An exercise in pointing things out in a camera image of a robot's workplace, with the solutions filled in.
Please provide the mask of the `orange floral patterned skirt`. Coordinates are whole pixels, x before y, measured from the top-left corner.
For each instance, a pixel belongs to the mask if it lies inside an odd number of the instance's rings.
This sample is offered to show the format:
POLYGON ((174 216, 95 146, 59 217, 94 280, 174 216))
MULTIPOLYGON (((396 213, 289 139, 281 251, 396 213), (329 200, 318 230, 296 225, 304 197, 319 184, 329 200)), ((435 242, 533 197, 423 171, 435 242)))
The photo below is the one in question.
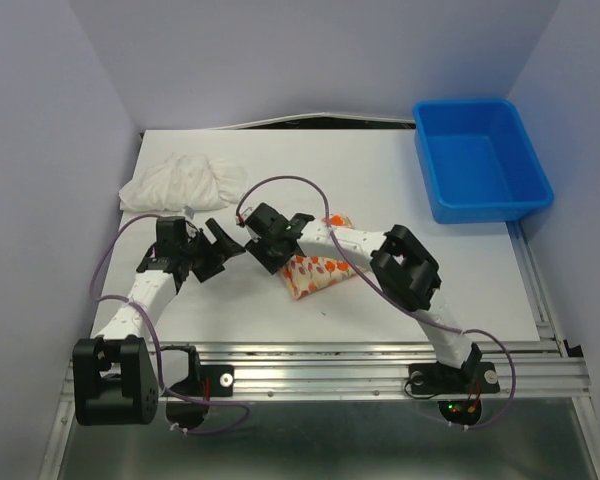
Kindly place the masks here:
POLYGON ((356 275, 349 264, 327 257, 294 255, 278 272, 294 300, 340 283, 356 275))

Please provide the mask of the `white ruffled skirt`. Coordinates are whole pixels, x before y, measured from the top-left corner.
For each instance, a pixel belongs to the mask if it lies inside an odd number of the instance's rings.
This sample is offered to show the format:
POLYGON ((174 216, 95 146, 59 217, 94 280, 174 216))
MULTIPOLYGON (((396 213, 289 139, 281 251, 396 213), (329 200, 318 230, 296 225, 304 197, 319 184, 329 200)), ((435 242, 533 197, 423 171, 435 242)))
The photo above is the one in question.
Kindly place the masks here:
POLYGON ((119 190, 125 212, 214 211, 237 203, 248 186, 246 170, 206 155, 173 153, 119 190))

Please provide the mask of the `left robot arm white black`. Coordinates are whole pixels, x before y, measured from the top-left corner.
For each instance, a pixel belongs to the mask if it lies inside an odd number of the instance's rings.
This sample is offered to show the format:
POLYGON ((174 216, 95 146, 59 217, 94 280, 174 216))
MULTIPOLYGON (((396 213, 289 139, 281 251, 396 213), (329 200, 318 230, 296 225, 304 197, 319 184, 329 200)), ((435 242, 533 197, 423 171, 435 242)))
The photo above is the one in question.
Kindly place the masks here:
POLYGON ((155 241, 143 255, 129 293, 91 295, 96 303, 115 301, 119 307, 94 337, 78 340, 73 348, 76 420, 82 426, 147 425, 156 416, 159 399, 167 395, 193 409, 168 415, 170 429, 203 436, 201 425, 216 404, 210 397, 212 383, 203 376, 193 347, 180 350, 183 359, 172 364, 166 378, 165 350, 155 326, 189 276, 204 282, 245 249, 215 220, 199 229, 183 216, 151 218, 155 241), (198 388, 200 397, 185 395, 198 388))

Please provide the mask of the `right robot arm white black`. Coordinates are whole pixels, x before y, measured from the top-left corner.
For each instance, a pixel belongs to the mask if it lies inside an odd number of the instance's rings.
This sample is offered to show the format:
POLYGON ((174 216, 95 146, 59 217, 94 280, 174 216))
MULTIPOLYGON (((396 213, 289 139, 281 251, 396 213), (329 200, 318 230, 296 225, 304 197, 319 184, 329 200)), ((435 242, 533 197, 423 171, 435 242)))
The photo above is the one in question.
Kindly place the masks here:
POLYGON ((462 390, 476 378, 482 353, 453 316, 441 292, 439 264, 405 226, 387 232, 336 226, 297 213, 288 219, 266 203, 238 217, 250 240, 246 249, 270 273, 296 255, 347 263, 370 286, 421 326, 436 362, 420 371, 434 385, 462 390))

